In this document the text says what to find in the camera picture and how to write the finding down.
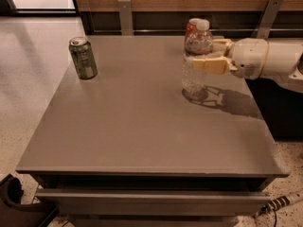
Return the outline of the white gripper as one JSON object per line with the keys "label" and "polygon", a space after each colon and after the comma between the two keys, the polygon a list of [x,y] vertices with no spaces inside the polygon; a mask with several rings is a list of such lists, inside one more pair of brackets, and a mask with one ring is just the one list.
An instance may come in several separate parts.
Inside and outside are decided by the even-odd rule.
{"label": "white gripper", "polygon": [[229,52],[228,57],[231,60],[227,57],[189,57],[187,65],[208,74],[223,75],[231,72],[238,78],[257,79],[266,61],[268,50],[269,44],[263,39],[246,38],[235,43],[230,39],[214,39],[213,51]]}

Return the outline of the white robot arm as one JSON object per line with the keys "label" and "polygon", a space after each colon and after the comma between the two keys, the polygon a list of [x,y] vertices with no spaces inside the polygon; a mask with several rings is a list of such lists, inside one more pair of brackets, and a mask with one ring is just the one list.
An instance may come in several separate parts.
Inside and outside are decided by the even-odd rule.
{"label": "white robot arm", "polygon": [[189,56],[186,65],[208,74],[231,73],[241,79],[270,79],[278,86],[303,93],[302,44],[246,38],[215,39],[214,51]]}

